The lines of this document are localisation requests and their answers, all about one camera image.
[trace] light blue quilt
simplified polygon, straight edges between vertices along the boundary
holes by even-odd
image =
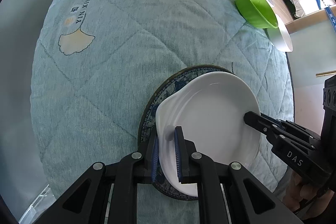
[[[35,50],[31,117],[55,196],[92,163],[135,151],[153,92],[197,64],[232,70],[261,112],[293,120],[286,55],[234,0],[53,0]],[[262,137],[251,172],[273,191],[286,165],[270,150]],[[196,223],[198,205],[139,185],[137,214],[138,223]]]

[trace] human hand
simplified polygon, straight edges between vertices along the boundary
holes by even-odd
[[[292,212],[300,208],[300,201],[303,199],[311,200],[316,196],[318,191],[318,188],[313,187],[310,184],[302,185],[301,182],[302,177],[293,171],[291,180],[286,189],[286,194],[282,199],[283,204]],[[334,192],[329,189],[322,197],[318,198],[313,203],[302,219],[313,218],[322,214],[327,208],[333,195]]]

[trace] screw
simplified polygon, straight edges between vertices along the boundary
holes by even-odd
[[[134,153],[132,154],[132,158],[134,158],[134,159],[139,159],[139,158],[141,158],[141,157],[142,157],[142,155],[141,155],[140,152],[134,152]]]
[[[103,164],[101,162],[96,162],[94,165],[93,165],[93,168],[95,170],[100,170],[103,168]]]
[[[194,153],[191,154],[191,156],[192,156],[193,159],[195,159],[195,160],[198,160],[198,159],[202,158],[202,154],[199,153],[199,152],[194,152]]]
[[[231,163],[231,167],[234,170],[239,170],[242,166],[240,165],[239,162],[233,162],[233,163]]]

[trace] blue and white plate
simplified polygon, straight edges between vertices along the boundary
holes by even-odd
[[[214,71],[224,71],[232,73],[225,68],[214,65],[197,65],[185,68],[164,81],[164,83],[154,92],[154,95],[149,100],[142,114],[138,130],[138,144],[149,139],[152,127],[156,126],[156,110],[163,100],[182,89],[186,84],[188,84],[190,81],[197,78],[198,76]],[[153,185],[161,193],[171,198],[179,200],[197,200],[197,197],[189,196],[176,190],[168,182],[163,174],[160,162],[158,162],[156,181],[155,183],[153,183]]]

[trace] ginkgo leaf print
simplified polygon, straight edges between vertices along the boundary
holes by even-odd
[[[81,25],[76,31],[70,34],[62,34],[59,37],[58,40],[59,50],[65,55],[71,55],[75,52],[81,52],[85,50],[95,39],[95,36],[88,35],[85,32],[82,32],[81,30],[85,17],[86,14],[82,20]]]

